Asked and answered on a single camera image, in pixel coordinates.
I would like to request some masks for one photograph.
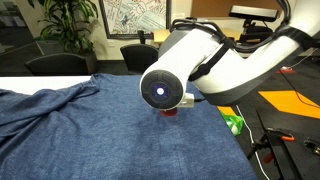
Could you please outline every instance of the potted plant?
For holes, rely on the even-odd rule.
[[[35,0],[28,0],[34,7]],[[97,7],[90,0],[37,0],[44,7],[46,23],[41,39],[57,39],[64,52],[76,53],[87,58],[89,73],[96,71],[93,43],[87,38],[89,18],[98,18]]]

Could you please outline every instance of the white table surface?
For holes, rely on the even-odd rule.
[[[0,89],[33,94],[40,89],[57,90],[88,81],[91,76],[0,77]]]

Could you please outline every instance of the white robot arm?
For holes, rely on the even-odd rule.
[[[292,15],[290,7],[284,9],[284,23],[274,35],[254,47],[235,45],[215,24],[177,20],[159,60],[142,75],[141,95],[154,108],[173,109],[183,102],[189,80],[210,104],[236,105],[285,62],[312,47],[320,37],[319,11],[320,0],[297,0]],[[253,53],[244,59],[238,52]]]

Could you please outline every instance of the green leaves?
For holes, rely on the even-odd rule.
[[[34,7],[35,0],[27,0]],[[38,0],[45,11],[45,19],[38,21],[47,25],[41,30],[41,37],[59,34],[59,41],[65,51],[85,53],[93,51],[93,43],[86,37],[89,18],[98,18],[98,10],[91,0]]]

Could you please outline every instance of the green object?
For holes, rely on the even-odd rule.
[[[28,0],[34,7],[38,1],[44,9],[45,23],[41,30],[41,39],[56,38],[65,52],[86,54],[93,52],[93,43],[87,38],[91,31],[87,28],[89,18],[98,18],[96,5],[91,0]]]
[[[233,135],[239,135],[243,126],[243,118],[241,116],[226,115],[223,112],[221,112],[221,114]]]

